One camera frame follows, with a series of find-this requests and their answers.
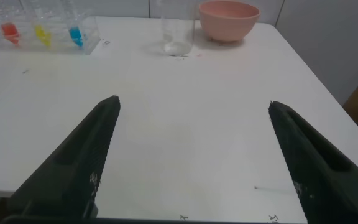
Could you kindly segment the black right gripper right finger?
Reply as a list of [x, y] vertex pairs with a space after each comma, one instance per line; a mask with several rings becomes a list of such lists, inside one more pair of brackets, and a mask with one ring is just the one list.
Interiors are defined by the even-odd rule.
[[268, 108], [308, 223], [358, 223], [358, 166], [289, 106]]

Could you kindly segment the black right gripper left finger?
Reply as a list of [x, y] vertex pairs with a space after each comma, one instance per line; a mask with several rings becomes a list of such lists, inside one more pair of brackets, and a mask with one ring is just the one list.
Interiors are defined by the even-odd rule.
[[99, 102], [10, 196], [9, 211], [82, 217], [96, 197], [120, 109], [116, 95]]

